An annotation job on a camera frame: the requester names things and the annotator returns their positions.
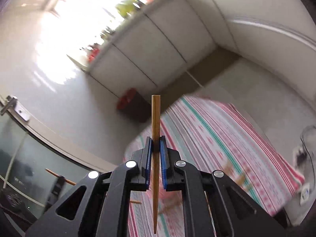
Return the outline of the bamboo chopstick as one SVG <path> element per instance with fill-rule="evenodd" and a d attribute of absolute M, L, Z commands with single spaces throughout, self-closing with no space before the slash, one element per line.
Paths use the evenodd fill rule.
<path fill-rule="evenodd" d="M 62 176 L 60 176 L 59 174 L 53 172 L 52 170 L 49 170 L 48 168 L 45 168 L 45 170 L 46 170 L 46 172 L 50 173 L 50 174 L 53 175 L 54 177 L 57 177 L 57 178 L 62 177 Z M 75 182 L 73 182 L 73 181 L 71 181 L 71 180 L 69 180 L 69 179 L 66 179 L 65 177 L 64 177 L 64 179 L 65 179 L 65 182 L 66 182 L 67 184 L 70 184 L 70 185 L 72 185 L 72 186 L 76 185 Z"/>
<path fill-rule="evenodd" d="M 158 204 L 159 204 L 159 173 L 160 173 L 160 108 L 161 108 L 161 96 L 151 96 L 151 131 L 153 140 L 153 152 L 152 152 L 152 209 L 153 209 L 153 231 L 157 233 L 157 217 L 158 217 Z"/>

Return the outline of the frosted glass sliding door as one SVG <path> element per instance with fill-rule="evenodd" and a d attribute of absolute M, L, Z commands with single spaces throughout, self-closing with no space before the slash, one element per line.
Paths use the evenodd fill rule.
<path fill-rule="evenodd" d="M 77 183 L 88 172 L 111 171 L 115 164 L 53 132 L 34 118 L 17 97 L 2 96 L 1 189 L 10 186 L 43 206 L 56 181 L 45 168 Z M 61 196 L 71 188 L 66 183 Z"/>

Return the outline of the patterned striped tablecloth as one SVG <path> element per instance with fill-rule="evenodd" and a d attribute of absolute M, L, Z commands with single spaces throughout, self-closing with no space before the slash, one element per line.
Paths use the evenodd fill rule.
<path fill-rule="evenodd" d="M 222 170 L 274 216 L 298 192 L 304 176 L 294 169 L 229 103 L 182 96 L 161 115 L 166 146 L 198 170 Z M 160 183 L 157 234 L 153 232 L 151 187 L 131 192 L 130 236 L 185 236 L 180 192 Z"/>

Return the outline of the dark bin with red liner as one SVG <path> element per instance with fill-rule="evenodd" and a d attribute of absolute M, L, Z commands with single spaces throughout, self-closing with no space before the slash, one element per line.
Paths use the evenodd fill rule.
<path fill-rule="evenodd" d="M 143 123 L 151 117 L 151 105 L 135 88 L 130 88 L 117 102 L 117 110 L 130 119 Z"/>

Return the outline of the green bag on counter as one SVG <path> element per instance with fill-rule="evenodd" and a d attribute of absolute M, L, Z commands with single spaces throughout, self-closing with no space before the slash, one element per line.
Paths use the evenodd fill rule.
<path fill-rule="evenodd" d="M 133 12 L 139 10 L 137 0 L 124 0 L 116 5 L 116 10 L 123 17 L 129 17 Z"/>

